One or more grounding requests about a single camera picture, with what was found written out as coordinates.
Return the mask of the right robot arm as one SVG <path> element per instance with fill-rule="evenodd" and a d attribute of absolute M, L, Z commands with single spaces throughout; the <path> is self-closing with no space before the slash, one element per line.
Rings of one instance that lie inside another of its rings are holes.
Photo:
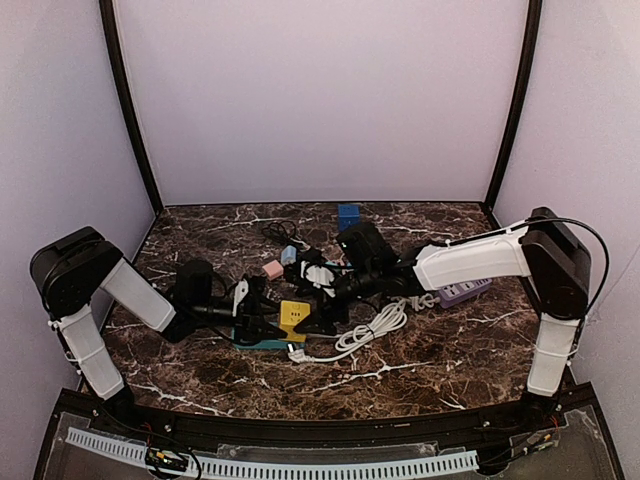
<path fill-rule="evenodd" d="M 552 397 L 578 347 L 590 310 L 600 295 L 590 288 L 591 254 L 572 232 L 574 219 L 539 207 L 520 222 L 480 235 L 429 242 L 397 253 L 370 223 L 356 224 L 336 239 L 347 265 L 329 265 L 308 250 L 285 269 L 299 296 L 316 299 L 316 313 L 299 333 L 333 335 L 358 298 L 420 297 L 443 287 L 484 279 L 521 277 L 537 296 L 540 326 L 526 390 Z"/>

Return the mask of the teal power strip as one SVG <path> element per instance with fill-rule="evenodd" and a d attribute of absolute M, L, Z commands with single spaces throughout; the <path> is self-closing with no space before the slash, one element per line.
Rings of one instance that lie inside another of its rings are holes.
<path fill-rule="evenodd" d="M 233 345 L 238 350 L 286 350 L 287 343 L 281 339 L 267 339 L 256 332 L 243 328 L 232 330 Z"/>

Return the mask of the yellow cube plug adapter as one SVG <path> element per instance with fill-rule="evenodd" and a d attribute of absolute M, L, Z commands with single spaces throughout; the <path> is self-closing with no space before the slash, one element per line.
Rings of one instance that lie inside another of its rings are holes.
<path fill-rule="evenodd" d="M 282 341 L 304 343 L 306 335 L 296 333 L 294 328 L 311 314 L 311 305 L 306 302 L 283 300 L 280 302 L 278 327 L 287 333 Z"/>

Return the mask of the light blue USB charger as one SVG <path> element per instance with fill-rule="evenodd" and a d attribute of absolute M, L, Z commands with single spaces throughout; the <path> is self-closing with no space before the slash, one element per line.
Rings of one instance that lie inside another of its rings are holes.
<path fill-rule="evenodd" d="M 294 264 L 297 260 L 297 248 L 293 245 L 287 245 L 281 252 L 280 263 L 283 266 Z"/>

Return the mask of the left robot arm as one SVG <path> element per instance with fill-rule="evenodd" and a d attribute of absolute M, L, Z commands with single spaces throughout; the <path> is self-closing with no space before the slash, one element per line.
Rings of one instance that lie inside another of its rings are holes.
<path fill-rule="evenodd" d="M 36 252 L 30 275 L 63 346 L 90 390 L 105 404 L 131 404 L 133 393 L 115 366 L 94 320 L 91 301 L 108 294 L 147 328 L 170 343 L 201 329 L 233 331 L 229 342 L 253 346 L 287 334 L 269 316 L 277 304 L 264 296 L 262 277 L 241 278 L 215 294 L 222 278 L 211 263 L 195 259 L 176 272 L 172 287 L 160 292 L 121 250 L 92 227 L 84 227 Z"/>

